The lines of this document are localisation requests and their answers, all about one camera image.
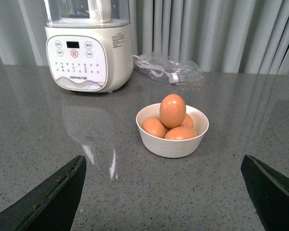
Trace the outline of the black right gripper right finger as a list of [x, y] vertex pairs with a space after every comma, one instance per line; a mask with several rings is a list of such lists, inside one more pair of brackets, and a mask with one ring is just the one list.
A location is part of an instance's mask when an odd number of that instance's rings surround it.
[[289, 178], [251, 155], [240, 170], [264, 229], [289, 231]]

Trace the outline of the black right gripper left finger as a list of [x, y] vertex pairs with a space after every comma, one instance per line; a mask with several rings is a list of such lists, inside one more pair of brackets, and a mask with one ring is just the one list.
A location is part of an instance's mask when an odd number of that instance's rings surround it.
[[78, 155], [0, 212], [0, 231], [69, 231], [81, 199], [87, 163]]

